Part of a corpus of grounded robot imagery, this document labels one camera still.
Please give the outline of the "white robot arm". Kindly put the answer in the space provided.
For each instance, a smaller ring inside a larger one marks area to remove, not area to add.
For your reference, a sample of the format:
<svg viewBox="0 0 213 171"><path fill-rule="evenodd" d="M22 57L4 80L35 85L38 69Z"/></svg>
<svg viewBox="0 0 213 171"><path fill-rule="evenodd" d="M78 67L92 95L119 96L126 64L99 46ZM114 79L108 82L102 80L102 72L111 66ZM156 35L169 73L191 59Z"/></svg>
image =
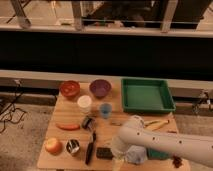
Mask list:
<svg viewBox="0 0 213 171"><path fill-rule="evenodd" d="M123 157L131 146L142 146L213 168L213 137L155 132L144 128L144 120L131 116L110 142L112 154Z"/></svg>

